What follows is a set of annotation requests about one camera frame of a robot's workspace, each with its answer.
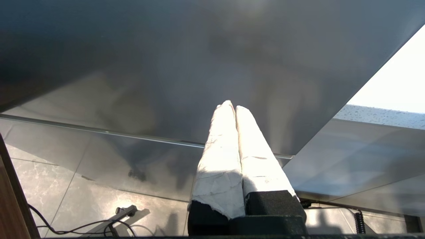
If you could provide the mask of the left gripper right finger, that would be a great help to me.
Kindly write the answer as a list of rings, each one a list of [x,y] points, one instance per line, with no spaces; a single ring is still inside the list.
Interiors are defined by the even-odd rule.
[[[237,106],[236,126],[246,214],[293,216],[306,221],[293,186],[247,108]]]

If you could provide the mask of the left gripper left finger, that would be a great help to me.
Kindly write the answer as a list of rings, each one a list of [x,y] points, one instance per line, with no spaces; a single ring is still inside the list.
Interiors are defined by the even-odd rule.
[[[229,223],[246,215],[242,186],[235,109],[227,100],[211,118],[188,206],[188,235],[227,235]]]

